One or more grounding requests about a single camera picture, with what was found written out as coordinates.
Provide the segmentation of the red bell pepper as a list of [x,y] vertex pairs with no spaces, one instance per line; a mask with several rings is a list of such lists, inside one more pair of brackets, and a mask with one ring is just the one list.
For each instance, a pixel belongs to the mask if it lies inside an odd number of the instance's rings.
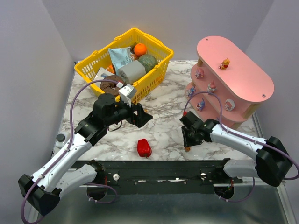
[[152,149],[146,139],[140,139],[137,143],[137,152],[140,157],[150,157]]

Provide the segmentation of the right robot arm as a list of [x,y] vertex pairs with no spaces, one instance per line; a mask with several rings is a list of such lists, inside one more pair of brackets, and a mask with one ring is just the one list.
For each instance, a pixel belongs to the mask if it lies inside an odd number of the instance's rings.
[[214,119],[202,121],[193,112],[185,112],[180,119],[184,146],[214,142],[235,149],[249,160],[230,159],[224,165],[229,177],[256,177],[277,187],[285,180],[293,162],[282,142],[276,137],[258,138],[232,130]]

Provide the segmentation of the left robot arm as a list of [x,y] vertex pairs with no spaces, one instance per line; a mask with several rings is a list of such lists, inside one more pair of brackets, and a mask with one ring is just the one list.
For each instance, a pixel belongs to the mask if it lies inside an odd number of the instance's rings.
[[49,214],[60,201],[63,188],[57,184],[63,175],[107,134],[110,125],[126,120],[141,128],[152,118],[140,103],[117,102],[113,95],[101,94],[94,102],[93,110],[79,122],[63,148],[38,171],[19,178],[22,203],[29,202],[42,216]]

